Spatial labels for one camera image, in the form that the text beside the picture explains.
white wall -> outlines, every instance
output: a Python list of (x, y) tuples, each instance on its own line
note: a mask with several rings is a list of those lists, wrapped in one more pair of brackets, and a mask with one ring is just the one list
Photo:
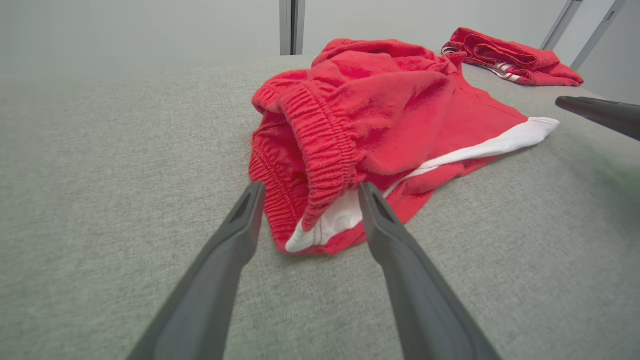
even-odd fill
[(306, 0), (303, 54), (335, 38), (396, 38), (440, 50), (457, 28), (540, 48), (566, 0)]
[(640, 105), (640, 0), (629, 0), (578, 69), (584, 87)]
[(573, 64), (614, 2), (615, 0), (583, 0), (554, 49), (563, 64)]
[(2, 0), (0, 78), (280, 54), (278, 0)]

gray table surface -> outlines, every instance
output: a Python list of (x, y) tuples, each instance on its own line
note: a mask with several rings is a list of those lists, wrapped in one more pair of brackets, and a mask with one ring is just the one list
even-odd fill
[[(0, 81), (0, 358), (121, 359), (249, 183), (250, 104), (312, 59)], [(640, 359), (640, 142), (465, 77), (558, 130), (439, 189), (407, 225), (505, 359)], [(263, 223), (227, 359), (400, 359), (366, 245), (279, 253)]]

red fabric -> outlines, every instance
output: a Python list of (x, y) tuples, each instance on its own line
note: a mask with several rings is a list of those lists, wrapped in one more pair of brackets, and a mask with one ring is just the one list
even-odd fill
[(520, 76), (515, 83), (523, 85), (580, 86), (582, 77), (560, 63), (551, 50), (538, 50), (516, 42), (503, 41), (477, 31), (459, 28), (451, 41), (443, 46), (466, 53), (465, 63), (493, 67), (498, 63), (514, 65), (504, 72)]
[[(329, 43), (311, 69), (285, 72), (254, 95), (263, 114), (249, 173), (267, 186), (265, 211), (276, 246), (302, 220), (363, 181), (382, 191), (423, 162), (482, 143), (527, 117), (470, 86), (464, 54), (437, 57), (396, 40)], [(492, 159), (462, 161), (403, 182), (388, 198), (409, 221), (442, 183)], [(362, 226), (297, 254), (335, 254), (363, 240)]]

white trim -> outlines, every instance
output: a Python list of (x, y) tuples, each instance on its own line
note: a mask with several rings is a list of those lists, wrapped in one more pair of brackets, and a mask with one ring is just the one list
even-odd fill
[(494, 73), (494, 74), (498, 75), (498, 77), (499, 77), (499, 78), (501, 78), (501, 79), (506, 79), (509, 75), (511, 75), (511, 73), (510, 73), (510, 72), (504, 73), (504, 72), (500, 72), (500, 71), (498, 71), (498, 70), (495, 70), (495, 69), (493, 69), (493, 68), (490, 68), (490, 67), (487, 67), (487, 66), (484, 66), (484, 65), (480, 65), (480, 66), (482, 66), (482, 67), (484, 67), (485, 69), (489, 70), (490, 72), (492, 72), (492, 73)]
[(445, 46), (442, 48), (442, 54), (453, 54), (453, 53), (457, 53), (457, 50), (455, 47)]
[(516, 74), (511, 74), (511, 76), (507, 78), (507, 80), (509, 80), (509, 81), (511, 81), (511, 82), (514, 82), (514, 83), (515, 83), (516, 81), (518, 81), (518, 79), (520, 79), (520, 76), (519, 76), (519, 75), (516, 75)]
[[(513, 152), (541, 143), (558, 126), (558, 121), (546, 117), (530, 117), (527, 122), (516, 125), (496, 138), (475, 146), (466, 147), (423, 163), (411, 174), (393, 184), (384, 193), (387, 198), (404, 180), (421, 176), (442, 165), (462, 160), (486, 158)], [(312, 231), (302, 229), (298, 222), (285, 248), (287, 252), (299, 252), (313, 245), (326, 245), (335, 235), (353, 229), (362, 221), (362, 210), (358, 201), (358, 190), (348, 190), (324, 212)]]
[(512, 64), (508, 64), (508, 63), (502, 63), (502, 65), (499, 67), (500, 70), (507, 72), (507, 69), (510, 67), (514, 67), (515, 65)]

folded red clothing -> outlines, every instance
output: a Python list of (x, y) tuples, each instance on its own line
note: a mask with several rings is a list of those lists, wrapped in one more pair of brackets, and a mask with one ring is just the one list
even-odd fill
[(527, 118), (470, 86), (464, 59), (397, 40), (338, 39), (311, 69), (255, 93), (263, 118), (249, 174), (266, 183), (278, 249), (336, 254), (362, 243), (364, 181), (407, 222), (441, 184), (555, 129), (555, 120)]
[(486, 67), (502, 79), (522, 85), (580, 86), (584, 83), (582, 77), (560, 63), (551, 50), (503, 41), (467, 28), (457, 29), (442, 47), (442, 53), (466, 53), (465, 63)]

